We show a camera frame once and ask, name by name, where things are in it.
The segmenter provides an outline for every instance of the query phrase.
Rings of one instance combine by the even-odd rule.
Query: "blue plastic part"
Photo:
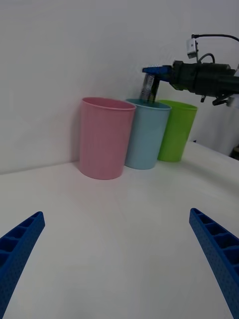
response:
[[[172,73],[172,67],[170,65],[151,66],[148,68],[143,68],[142,72],[151,75],[158,75],[160,80],[169,82],[170,75]]]
[[[0,238],[0,319],[44,227],[39,211]]]
[[[239,319],[239,239],[199,210],[189,223],[206,255],[234,319]]]

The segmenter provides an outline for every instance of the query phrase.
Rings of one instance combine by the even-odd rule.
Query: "plastic cup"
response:
[[[163,139],[171,107],[128,99],[136,105],[125,165],[136,169],[153,168]]]
[[[180,161],[193,125],[197,108],[181,102],[160,100],[172,110],[169,115],[158,160],[176,162]]]
[[[87,97],[81,102],[80,171],[95,179],[122,174],[135,105]]]

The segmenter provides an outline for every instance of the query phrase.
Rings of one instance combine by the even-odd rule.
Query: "cup rim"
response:
[[[119,107],[108,107],[108,106],[104,106],[104,105],[99,105],[97,104],[97,101],[101,100],[103,103],[107,100],[107,101],[112,101],[112,102],[116,102],[116,103],[123,103],[123,104],[127,104],[129,105],[129,107],[127,108],[119,108]],[[90,104],[91,106],[97,107],[97,108],[101,108],[101,109],[105,109],[105,110],[118,110],[118,111],[133,111],[136,109],[136,106],[133,103],[130,103],[128,101],[122,101],[122,100],[117,100],[117,99],[111,99],[111,98],[102,98],[102,97],[98,97],[98,96],[88,96],[82,99],[83,102]]]
[[[170,105],[161,103],[159,101],[154,102],[154,104],[158,104],[158,105],[160,104],[160,107],[158,107],[158,108],[133,102],[133,101],[140,101],[140,99],[127,99],[126,101],[131,103],[131,104],[136,105],[137,107],[142,107],[142,108],[151,109],[151,110],[155,110],[155,111],[170,111],[172,109],[172,107]]]
[[[171,108],[177,108],[179,110],[187,110],[187,111],[196,111],[198,110],[198,108],[192,104],[187,104],[184,102],[179,102],[179,101],[173,101],[173,100],[158,100],[158,102],[166,104],[168,106],[170,106]]]

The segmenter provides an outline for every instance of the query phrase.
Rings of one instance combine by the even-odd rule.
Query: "white wall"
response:
[[[0,172],[75,160],[82,97],[137,97],[142,67],[188,61],[193,32],[238,36],[237,2],[1,0]],[[237,66],[238,43],[199,42],[201,55],[210,51]],[[200,106],[191,133],[198,142],[223,152],[217,137],[227,122],[234,122],[228,135],[239,139],[233,110],[212,107],[210,98],[201,105],[200,97],[167,84],[159,94]]]

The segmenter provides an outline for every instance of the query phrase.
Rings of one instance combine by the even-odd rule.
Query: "silver cylinder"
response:
[[[159,78],[155,75],[146,73],[139,98],[147,102],[154,102],[157,95],[158,86]]]

